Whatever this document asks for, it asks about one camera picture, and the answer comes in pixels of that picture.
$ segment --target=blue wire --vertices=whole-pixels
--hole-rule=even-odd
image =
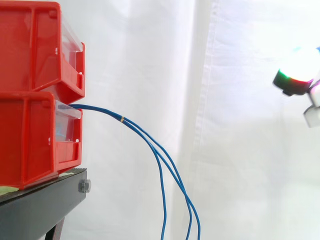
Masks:
[[[70,106],[75,109],[85,109],[85,110],[93,110],[93,111],[101,112],[101,113],[110,115],[111,117],[115,118],[118,121],[121,121],[121,119],[122,119],[121,115],[119,115],[113,111],[110,111],[108,109],[105,109],[105,108],[83,105],[83,104],[71,104]],[[166,194],[165,194],[164,178],[163,178],[161,163],[160,163],[160,160],[158,158],[158,154],[157,154],[154,146],[140,132],[138,132],[133,126],[127,125],[127,127],[132,129],[133,131],[135,131],[137,134],[139,134],[146,141],[146,143],[151,148],[151,150],[155,156],[156,162],[158,164],[159,173],[160,173],[161,192],[162,192],[162,203],[163,203],[163,224],[162,224],[162,231],[161,231],[161,240],[164,240],[166,223],[167,223],[167,206],[166,206]]]
[[[71,104],[71,107],[75,108],[75,109],[85,109],[85,110],[93,110],[93,111],[98,111],[98,112],[102,112],[105,113],[107,115],[110,115],[111,117],[115,118],[118,121],[122,120],[122,116],[112,112],[110,110],[107,110],[105,108],[100,108],[100,107],[95,107],[95,106],[89,106],[89,105],[83,105],[83,104]],[[155,155],[155,158],[157,160],[158,166],[159,166],[159,172],[160,172],[160,182],[161,182],[161,190],[162,190],[162,200],[163,200],[163,212],[164,212],[164,218],[163,218],[163,225],[162,225],[162,233],[161,233],[161,240],[163,240],[164,237],[164,232],[165,232],[165,227],[166,227],[166,220],[167,220],[167,209],[166,209],[166,198],[165,198],[165,192],[164,192],[164,187],[163,187],[163,176],[162,176],[162,168],[161,168],[161,164],[159,161],[158,156],[161,158],[161,160],[164,162],[164,164],[166,165],[166,167],[169,169],[171,175],[173,176],[174,180],[176,181],[176,183],[178,184],[179,188],[181,189],[182,193],[185,196],[186,199],[186,203],[188,206],[188,210],[189,210],[189,215],[190,215],[190,222],[189,222],[189,227],[188,227],[188,232],[187,232],[187,236],[186,236],[186,240],[188,240],[189,235],[190,235],[190,230],[191,230],[191,224],[192,224],[192,212],[190,209],[190,206],[192,207],[192,210],[194,212],[196,221],[197,221],[197,225],[198,225],[198,235],[197,235],[197,239],[200,240],[200,235],[201,235],[201,225],[200,225],[200,220],[199,220],[199,216],[197,213],[197,210],[195,208],[195,206],[193,205],[193,203],[191,202],[188,194],[186,193],[185,187],[183,185],[183,182],[181,180],[181,177],[179,175],[179,172],[176,168],[176,165],[174,163],[174,161],[172,160],[172,158],[170,157],[170,155],[168,154],[168,152],[159,144],[157,143],[146,131],[144,131],[139,125],[137,125],[136,123],[134,123],[133,121],[131,121],[130,119],[124,117],[123,124],[125,124],[128,128],[130,128],[131,130],[133,130],[135,133],[137,133],[141,138],[143,138],[143,140],[149,145],[149,147],[151,148],[153,154]],[[141,132],[139,132],[135,127],[137,127],[141,132],[143,132],[145,135],[147,135],[164,153],[165,155],[168,157],[168,159],[170,160],[174,171],[177,174],[177,177],[175,176],[174,172],[172,171],[170,165],[168,164],[168,162],[164,159],[164,157],[158,152],[158,150],[145,138],[145,136],[143,136],[143,134]]]
[[[161,146],[152,136],[150,136],[145,130],[143,130],[138,124],[136,124],[135,122],[131,121],[130,119],[128,118],[124,118],[124,120],[126,120],[127,122],[129,122],[130,124],[134,125],[137,129],[139,129],[141,132],[143,132],[149,139],[151,139],[163,152],[164,154],[167,156],[167,158],[169,159],[170,163],[172,164],[173,166],[173,169],[176,173],[176,176],[178,177],[179,179],[179,182],[181,184],[181,186],[183,187],[184,190],[185,189],[185,186],[184,186],[184,183],[180,177],[180,174],[179,174],[179,171],[175,165],[175,162],[172,160],[172,158],[170,157],[169,153],[165,150],[165,148],[163,146]],[[188,226],[188,232],[186,234],[186,237],[185,237],[185,240],[188,240],[189,239],[189,236],[190,236],[190,231],[191,231],[191,226],[192,226],[192,211],[191,211],[191,208],[190,208],[190,204],[187,200],[187,198],[185,198],[185,201],[186,201],[186,205],[188,207],[188,211],[189,211],[189,226]]]

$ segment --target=nut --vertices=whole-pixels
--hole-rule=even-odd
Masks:
[[[81,193],[89,193],[91,190],[91,180],[86,179],[80,182],[80,192]]]

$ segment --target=green light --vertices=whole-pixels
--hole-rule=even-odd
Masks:
[[[316,48],[296,48],[280,68],[287,77],[309,82],[320,70],[320,52]]]

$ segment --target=white curtain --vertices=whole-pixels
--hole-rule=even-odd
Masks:
[[[320,238],[320,129],[306,96],[272,86],[290,49],[318,42],[316,0],[60,0],[86,44],[81,103],[122,114],[175,160],[203,240]],[[155,240],[163,221],[159,171],[134,132],[85,111],[86,200],[62,240]],[[166,240],[189,214],[164,170]],[[196,239],[193,218],[190,239]]]

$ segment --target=red plastic bin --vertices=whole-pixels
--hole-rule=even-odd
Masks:
[[[24,189],[81,164],[82,111],[49,92],[0,92],[0,186]]]
[[[70,104],[85,96],[85,45],[57,2],[0,0],[0,91],[44,91]]]

